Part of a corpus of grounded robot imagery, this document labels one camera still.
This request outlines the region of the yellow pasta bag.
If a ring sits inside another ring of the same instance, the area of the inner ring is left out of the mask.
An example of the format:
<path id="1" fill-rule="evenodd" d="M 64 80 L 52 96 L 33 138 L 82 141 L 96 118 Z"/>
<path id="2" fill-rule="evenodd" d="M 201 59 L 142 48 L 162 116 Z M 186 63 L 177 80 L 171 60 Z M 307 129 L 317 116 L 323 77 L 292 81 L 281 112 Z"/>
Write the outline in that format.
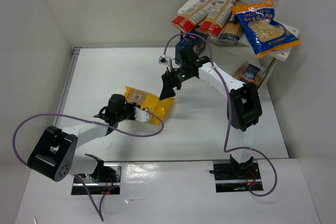
<path id="1" fill-rule="evenodd" d="M 169 114 L 174 104 L 174 98 L 160 100 L 160 98 L 149 92 L 126 86 L 124 94 L 126 101 L 135 104 L 141 109 L 148 109 L 151 114 L 150 123 L 159 125 Z"/>

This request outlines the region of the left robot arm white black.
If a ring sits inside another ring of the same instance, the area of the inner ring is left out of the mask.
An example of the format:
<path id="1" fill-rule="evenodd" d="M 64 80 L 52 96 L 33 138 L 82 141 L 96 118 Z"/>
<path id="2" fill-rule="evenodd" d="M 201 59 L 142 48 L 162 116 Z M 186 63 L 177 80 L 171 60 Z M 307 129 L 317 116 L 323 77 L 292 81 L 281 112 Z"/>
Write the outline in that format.
<path id="1" fill-rule="evenodd" d="M 94 116 L 96 122 L 63 129 L 47 127 L 28 158 L 28 167 L 55 182 L 68 174 L 86 174 L 97 180 L 102 176 L 104 161 L 92 154 L 76 156 L 76 149 L 113 132 L 110 126 L 117 128 L 124 120 L 135 120 L 135 108 L 136 104 L 127 102 L 125 96 L 113 94 L 108 105 Z"/>

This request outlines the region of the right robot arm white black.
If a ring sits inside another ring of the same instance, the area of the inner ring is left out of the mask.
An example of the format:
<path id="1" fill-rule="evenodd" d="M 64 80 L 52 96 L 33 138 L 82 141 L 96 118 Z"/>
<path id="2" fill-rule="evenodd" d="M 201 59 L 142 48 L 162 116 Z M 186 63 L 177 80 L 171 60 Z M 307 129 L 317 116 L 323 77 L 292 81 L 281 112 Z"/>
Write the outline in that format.
<path id="1" fill-rule="evenodd" d="M 175 90 L 180 90 L 182 83 L 193 77 L 206 81 L 227 99 L 227 118 L 234 136 L 237 137 L 237 146 L 230 151 L 227 149 L 228 141 L 225 141 L 224 149 L 230 153 L 233 173 L 241 176 L 247 172 L 254 161 L 250 152 L 253 131 L 262 115 L 256 85 L 236 80 L 212 63 L 210 57 L 199 57 L 192 48 L 180 51 L 178 68 L 173 68 L 171 57 L 166 55 L 159 57 L 159 63 L 167 65 L 167 70 L 162 75 L 160 100 L 174 97 Z"/>

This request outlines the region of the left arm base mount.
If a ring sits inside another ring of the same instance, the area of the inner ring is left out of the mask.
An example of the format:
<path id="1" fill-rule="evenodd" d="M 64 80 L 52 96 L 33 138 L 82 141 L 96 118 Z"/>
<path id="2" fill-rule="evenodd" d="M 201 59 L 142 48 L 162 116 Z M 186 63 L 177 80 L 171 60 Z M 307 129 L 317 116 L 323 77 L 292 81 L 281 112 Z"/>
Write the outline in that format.
<path id="1" fill-rule="evenodd" d="M 122 174 L 121 164 L 105 163 L 103 173 L 99 175 L 99 178 L 92 178 L 87 174 L 79 174 L 79 177 L 83 180 L 83 182 L 88 187 L 88 190 L 92 195 L 102 196 L 112 187 L 114 187 L 114 189 L 109 191 L 107 194 L 119 195 L 121 174 Z"/>

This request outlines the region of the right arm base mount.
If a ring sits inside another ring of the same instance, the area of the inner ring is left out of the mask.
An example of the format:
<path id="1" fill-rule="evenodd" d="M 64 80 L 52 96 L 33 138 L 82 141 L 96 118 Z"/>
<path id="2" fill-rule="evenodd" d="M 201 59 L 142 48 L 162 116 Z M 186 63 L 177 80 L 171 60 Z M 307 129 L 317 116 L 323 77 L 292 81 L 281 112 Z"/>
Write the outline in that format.
<path id="1" fill-rule="evenodd" d="M 263 183 L 257 162 L 240 175 L 236 175 L 229 162 L 214 162 L 209 171 L 214 176 L 217 193 L 233 193 L 241 191 L 263 191 Z"/>

